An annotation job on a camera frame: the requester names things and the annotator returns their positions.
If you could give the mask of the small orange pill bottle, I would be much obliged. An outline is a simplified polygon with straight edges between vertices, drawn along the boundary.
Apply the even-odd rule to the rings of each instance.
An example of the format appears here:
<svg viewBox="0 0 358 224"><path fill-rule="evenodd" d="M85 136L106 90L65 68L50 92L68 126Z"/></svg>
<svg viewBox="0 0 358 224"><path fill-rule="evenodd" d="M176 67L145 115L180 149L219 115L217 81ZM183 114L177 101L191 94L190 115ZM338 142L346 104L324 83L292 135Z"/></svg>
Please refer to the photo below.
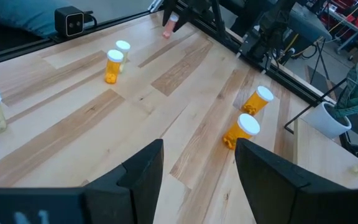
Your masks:
<svg viewBox="0 0 358 224"><path fill-rule="evenodd" d="M104 81L108 84L115 84L120 74L120 66L123 62L124 54L118 50L109 50L107 59Z"/></svg>

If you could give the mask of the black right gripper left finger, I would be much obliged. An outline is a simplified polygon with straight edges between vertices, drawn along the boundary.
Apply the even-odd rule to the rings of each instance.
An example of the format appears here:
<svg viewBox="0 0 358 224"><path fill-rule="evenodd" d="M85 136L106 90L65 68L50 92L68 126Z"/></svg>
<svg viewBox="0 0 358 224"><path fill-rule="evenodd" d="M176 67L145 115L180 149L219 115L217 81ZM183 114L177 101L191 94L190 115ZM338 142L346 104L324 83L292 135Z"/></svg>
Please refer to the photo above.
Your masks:
<svg viewBox="0 0 358 224"><path fill-rule="evenodd" d="M153 224L162 184L164 147L155 139L85 185L86 224Z"/></svg>

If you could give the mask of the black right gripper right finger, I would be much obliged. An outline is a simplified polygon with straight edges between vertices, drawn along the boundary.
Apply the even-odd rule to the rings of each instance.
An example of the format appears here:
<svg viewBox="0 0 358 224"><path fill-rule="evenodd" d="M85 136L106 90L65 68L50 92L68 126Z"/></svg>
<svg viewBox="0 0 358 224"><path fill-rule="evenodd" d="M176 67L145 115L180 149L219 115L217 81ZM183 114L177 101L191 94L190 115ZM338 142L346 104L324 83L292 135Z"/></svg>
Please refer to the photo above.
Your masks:
<svg viewBox="0 0 358 224"><path fill-rule="evenodd" d="M257 224L358 224L358 188L348 189L239 138L235 160Z"/></svg>

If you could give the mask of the large orange pill bottle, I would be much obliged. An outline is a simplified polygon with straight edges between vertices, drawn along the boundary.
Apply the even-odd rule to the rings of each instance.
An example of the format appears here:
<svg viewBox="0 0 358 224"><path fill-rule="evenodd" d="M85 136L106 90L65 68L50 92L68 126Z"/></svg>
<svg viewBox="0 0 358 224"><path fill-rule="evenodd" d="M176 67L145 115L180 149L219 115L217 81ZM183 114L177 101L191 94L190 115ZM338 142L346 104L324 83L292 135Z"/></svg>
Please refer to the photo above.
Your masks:
<svg viewBox="0 0 358 224"><path fill-rule="evenodd" d="M256 115L268 103L273 101L273 93L265 86L258 86L256 91L249 97L249 99L242 106L242 111L251 116Z"/></svg>
<svg viewBox="0 0 358 224"><path fill-rule="evenodd" d="M250 139L251 137L259 134L259 132L260 124L258 121L253 116L242 113L224 134L223 143L229 149L234 150L236 148L238 138Z"/></svg>

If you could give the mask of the small pink pill bottle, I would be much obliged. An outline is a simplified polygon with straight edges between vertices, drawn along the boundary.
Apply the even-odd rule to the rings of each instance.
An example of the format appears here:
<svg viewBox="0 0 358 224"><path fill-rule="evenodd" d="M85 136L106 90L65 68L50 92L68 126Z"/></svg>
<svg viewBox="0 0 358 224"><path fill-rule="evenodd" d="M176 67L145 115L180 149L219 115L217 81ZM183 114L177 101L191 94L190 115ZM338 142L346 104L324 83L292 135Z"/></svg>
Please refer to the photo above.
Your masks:
<svg viewBox="0 0 358 224"><path fill-rule="evenodd" d="M177 15L172 14L169 17L169 19L168 19L168 21L167 21L167 23L165 25L165 30L164 30L164 32L162 34L162 36L164 38L166 38L166 39L170 38L170 36L173 33L173 29L175 28L175 25L176 25L177 21L178 21L178 16Z"/></svg>

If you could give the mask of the grey desk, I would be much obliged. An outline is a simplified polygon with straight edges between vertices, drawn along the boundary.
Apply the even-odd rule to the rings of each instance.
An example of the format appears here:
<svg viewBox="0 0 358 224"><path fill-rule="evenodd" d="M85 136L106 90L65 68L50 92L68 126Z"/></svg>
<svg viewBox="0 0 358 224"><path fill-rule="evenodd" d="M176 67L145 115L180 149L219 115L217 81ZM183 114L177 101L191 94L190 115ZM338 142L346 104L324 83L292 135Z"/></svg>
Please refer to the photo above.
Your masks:
<svg viewBox="0 0 358 224"><path fill-rule="evenodd" d="M297 2L290 12L288 27L310 42L315 42L320 37L332 40L331 34L317 15Z"/></svg>

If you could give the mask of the potted snake plant white pot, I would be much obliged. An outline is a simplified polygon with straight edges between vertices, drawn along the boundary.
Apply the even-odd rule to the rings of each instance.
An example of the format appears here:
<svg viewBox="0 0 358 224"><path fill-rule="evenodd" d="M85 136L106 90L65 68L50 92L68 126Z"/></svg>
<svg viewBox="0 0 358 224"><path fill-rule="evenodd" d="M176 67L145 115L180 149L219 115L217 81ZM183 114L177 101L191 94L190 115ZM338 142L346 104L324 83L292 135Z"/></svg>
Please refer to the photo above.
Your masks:
<svg viewBox="0 0 358 224"><path fill-rule="evenodd" d="M336 104L322 102L303 120L329 139L334 139L352 128L348 116L353 114L358 114L358 63L347 73L346 87Z"/></svg>

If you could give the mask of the person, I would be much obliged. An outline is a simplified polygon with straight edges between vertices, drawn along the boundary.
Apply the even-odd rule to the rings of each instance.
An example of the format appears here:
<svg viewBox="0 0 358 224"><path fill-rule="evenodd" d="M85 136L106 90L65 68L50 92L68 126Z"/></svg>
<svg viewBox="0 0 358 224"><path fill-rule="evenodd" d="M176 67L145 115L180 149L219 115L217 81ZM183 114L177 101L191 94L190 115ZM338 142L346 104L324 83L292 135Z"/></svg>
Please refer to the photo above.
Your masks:
<svg viewBox="0 0 358 224"><path fill-rule="evenodd" d="M54 12L66 0L0 0L0 24L46 37L55 32Z"/></svg>

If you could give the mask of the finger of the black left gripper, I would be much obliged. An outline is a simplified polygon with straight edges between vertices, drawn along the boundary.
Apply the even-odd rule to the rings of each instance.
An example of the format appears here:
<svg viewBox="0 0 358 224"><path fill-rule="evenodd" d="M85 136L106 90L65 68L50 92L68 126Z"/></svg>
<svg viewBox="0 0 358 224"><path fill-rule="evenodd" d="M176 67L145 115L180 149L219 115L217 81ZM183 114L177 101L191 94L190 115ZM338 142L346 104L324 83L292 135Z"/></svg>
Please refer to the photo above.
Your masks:
<svg viewBox="0 0 358 224"><path fill-rule="evenodd" d="M197 11L195 8L196 0L189 0L188 6L185 7L182 12L179 14L178 21L174 26L174 31L180 29L183 25L185 25L190 20L194 19L197 16Z"/></svg>
<svg viewBox="0 0 358 224"><path fill-rule="evenodd" d="M177 0L164 0L163 1L163 6L164 6L163 21L162 21L163 25L167 24L173 10L175 9L176 4L177 4Z"/></svg>

